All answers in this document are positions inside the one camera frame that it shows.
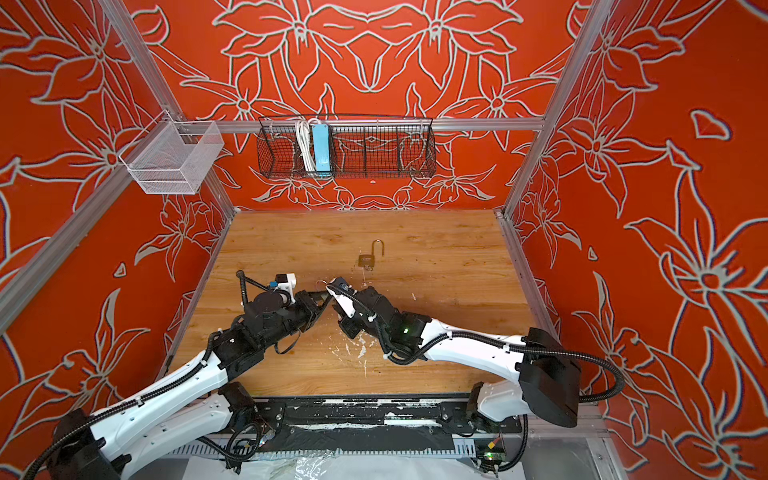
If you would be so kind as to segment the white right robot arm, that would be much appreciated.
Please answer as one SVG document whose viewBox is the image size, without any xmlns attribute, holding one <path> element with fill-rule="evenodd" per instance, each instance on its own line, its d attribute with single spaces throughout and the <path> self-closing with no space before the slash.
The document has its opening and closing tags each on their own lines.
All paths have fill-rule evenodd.
<svg viewBox="0 0 768 480">
<path fill-rule="evenodd" d="M 553 425 L 574 428 L 580 405 L 620 394 L 626 380 L 612 362 L 568 351 L 549 333 L 493 335 L 451 326 L 427 315 L 400 311 L 374 288 L 356 291 L 338 282 L 327 288 L 337 302 L 339 326 L 350 338 L 375 337 L 386 360 L 410 366 L 449 362 L 498 377 L 473 388 L 473 411 L 491 422 L 532 414 Z"/>
</svg>

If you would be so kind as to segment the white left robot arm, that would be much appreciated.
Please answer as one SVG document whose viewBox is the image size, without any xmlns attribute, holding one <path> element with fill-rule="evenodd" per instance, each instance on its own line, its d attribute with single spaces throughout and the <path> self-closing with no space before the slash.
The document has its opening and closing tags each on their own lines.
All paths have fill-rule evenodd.
<svg viewBox="0 0 768 480">
<path fill-rule="evenodd" d="M 259 287 L 236 274 L 242 314 L 211 333 L 205 348 L 149 387 L 90 415 L 76 410 L 56 427 L 53 443 L 28 468 L 34 479 L 129 479 L 142 468 L 191 441 L 251 423 L 256 408 L 238 383 L 285 338 L 304 333 L 332 301 L 327 291 L 297 290 L 292 274 Z"/>
</svg>

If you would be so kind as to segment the large brass padlock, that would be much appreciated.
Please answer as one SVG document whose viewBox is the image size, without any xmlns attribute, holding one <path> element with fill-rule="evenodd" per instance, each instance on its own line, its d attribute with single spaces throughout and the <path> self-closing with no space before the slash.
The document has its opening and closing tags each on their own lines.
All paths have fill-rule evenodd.
<svg viewBox="0 0 768 480">
<path fill-rule="evenodd" d="M 366 271 L 373 271 L 376 260 L 384 257 L 386 252 L 385 242 L 381 239 L 375 239 L 371 242 L 369 253 L 360 253 L 357 259 L 357 266 Z"/>
</svg>

